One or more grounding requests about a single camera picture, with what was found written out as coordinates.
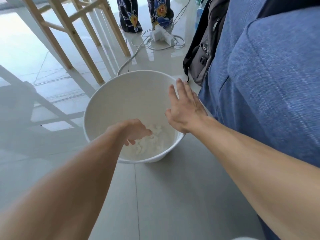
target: black backpack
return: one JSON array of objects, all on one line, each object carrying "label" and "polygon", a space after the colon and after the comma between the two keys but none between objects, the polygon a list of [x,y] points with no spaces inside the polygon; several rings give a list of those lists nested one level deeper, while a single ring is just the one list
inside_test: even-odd
[{"label": "black backpack", "polygon": [[214,59],[230,0],[208,0],[190,48],[183,60],[184,73],[202,85]]}]

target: blue denim fabric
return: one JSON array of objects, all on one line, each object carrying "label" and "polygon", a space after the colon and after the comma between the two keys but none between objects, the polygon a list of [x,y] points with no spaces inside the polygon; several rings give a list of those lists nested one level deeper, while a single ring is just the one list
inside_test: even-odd
[{"label": "blue denim fabric", "polygon": [[265,1],[230,1],[199,97],[222,124],[320,167],[320,7],[257,20]]}]

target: white electrical cable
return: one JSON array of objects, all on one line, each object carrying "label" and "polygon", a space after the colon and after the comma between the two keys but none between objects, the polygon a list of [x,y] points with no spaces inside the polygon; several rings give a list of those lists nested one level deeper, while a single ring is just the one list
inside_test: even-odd
[{"label": "white electrical cable", "polygon": [[[182,17],[182,15],[184,14],[184,12],[186,11],[186,9],[187,9],[190,1],[191,1],[191,0],[189,0],[188,3],[181,9],[181,11],[178,13],[177,17],[176,17],[176,18],[174,19],[174,21],[171,23],[171,27],[170,27],[169,29],[171,29],[173,25],[175,25],[175,24],[178,23],[178,21],[180,20],[180,18]],[[141,34],[141,37],[144,38],[144,37],[145,37],[144,35],[145,35],[147,32],[150,32],[150,31],[152,31],[152,29],[148,29],[147,31],[143,32],[143,33]],[[142,41],[142,43],[141,43],[139,46],[138,46],[138,45],[135,45],[135,44],[133,44],[133,42],[132,42],[132,39],[134,38],[134,36],[133,36],[133,37],[131,38],[131,44],[132,44],[133,46],[135,46],[135,47],[138,47],[138,49],[137,49],[137,51],[134,53],[134,55],[133,55],[129,60],[127,60],[127,61],[120,67],[120,69],[118,70],[117,76],[119,76],[119,75],[120,75],[120,72],[122,71],[122,69],[123,69],[130,61],[132,61],[132,60],[135,58],[135,56],[136,56],[136,55],[138,54],[138,52],[140,51],[140,48],[142,48],[142,47],[147,46],[149,49],[151,49],[151,50],[153,50],[153,51],[163,51],[163,50],[172,48],[172,47],[174,47],[174,46],[178,46],[179,48],[184,47],[184,45],[186,44],[186,42],[184,41],[184,39],[183,39],[181,36],[174,35],[174,34],[172,34],[172,36],[173,36],[174,40],[176,41],[176,43],[175,43],[174,45],[170,45],[170,46],[167,46],[167,47],[164,47],[164,48],[152,48],[151,46],[149,46],[148,44],[152,41],[152,39],[149,37],[149,35]],[[178,39],[181,39],[181,40],[183,41],[183,44],[179,44],[179,41],[177,40],[177,38],[178,38]]]}]

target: tile floor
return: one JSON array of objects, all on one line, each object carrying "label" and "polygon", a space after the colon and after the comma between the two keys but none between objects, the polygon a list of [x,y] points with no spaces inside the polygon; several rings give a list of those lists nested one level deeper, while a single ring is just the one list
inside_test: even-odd
[{"label": "tile floor", "polygon": [[[119,22],[116,0],[109,0]],[[178,14],[188,0],[172,0]],[[138,0],[142,28],[151,28],[147,0]],[[68,13],[74,12],[65,4]],[[186,79],[182,61],[194,34],[197,6],[191,0],[172,33],[186,47],[143,48],[124,72],[156,70]],[[59,23],[52,12],[44,17]],[[81,20],[75,27],[105,81],[127,58],[114,40],[100,56]],[[99,88],[69,37],[53,31],[75,69],[66,71],[15,13],[0,13],[0,209],[83,148],[85,108]],[[124,34],[131,53],[138,35]],[[165,44],[152,44],[154,47]],[[218,161],[192,135],[163,160],[118,164],[90,236],[98,239],[264,239],[258,218]]]}]

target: floral pants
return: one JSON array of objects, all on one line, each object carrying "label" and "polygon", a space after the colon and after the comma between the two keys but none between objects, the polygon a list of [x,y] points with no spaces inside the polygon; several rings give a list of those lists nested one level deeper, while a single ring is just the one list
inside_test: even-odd
[{"label": "floral pants", "polygon": [[[117,0],[117,3],[123,31],[141,32],[142,27],[138,21],[138,0]],[[163,28],[172,24],[174,12],[170,8],[170,0],[148,0],[148,6],[153,28],[157,24]]]}]

